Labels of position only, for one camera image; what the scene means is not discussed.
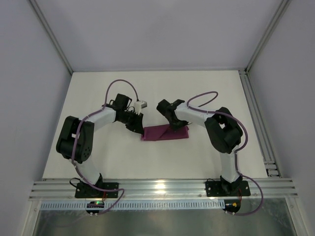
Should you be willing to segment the purple cloth napkin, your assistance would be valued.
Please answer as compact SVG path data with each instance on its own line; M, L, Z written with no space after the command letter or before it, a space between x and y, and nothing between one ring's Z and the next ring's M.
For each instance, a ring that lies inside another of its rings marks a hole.
M174 131L169 124L148 126L144 128L142 141L168 141L189 138L189 128L187 126Z

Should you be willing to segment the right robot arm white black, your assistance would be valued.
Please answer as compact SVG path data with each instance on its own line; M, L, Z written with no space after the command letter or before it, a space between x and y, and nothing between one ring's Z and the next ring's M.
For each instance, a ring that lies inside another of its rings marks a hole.
M221 189L228 196L236 193L243 178L236 168L235 151L239 147L243 131L230 111L225 107L216 111L204 111L189 106L180 99L173 103L164 99L158 103L157 110L167 119L174 131L189 123L206 129L213 148L220 154Z

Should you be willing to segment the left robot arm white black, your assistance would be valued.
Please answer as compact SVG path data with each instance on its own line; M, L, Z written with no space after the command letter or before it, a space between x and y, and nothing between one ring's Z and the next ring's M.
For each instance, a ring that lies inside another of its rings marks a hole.
M147 102L132 99L123 94L117 94L100 110L79 119L68 116L62 126L56 151L74 166L81 180L89 185L98 185L101 174L96 170L90 156L93 149L94 133L104 126L120 122L131 132L144 134L143 114Z

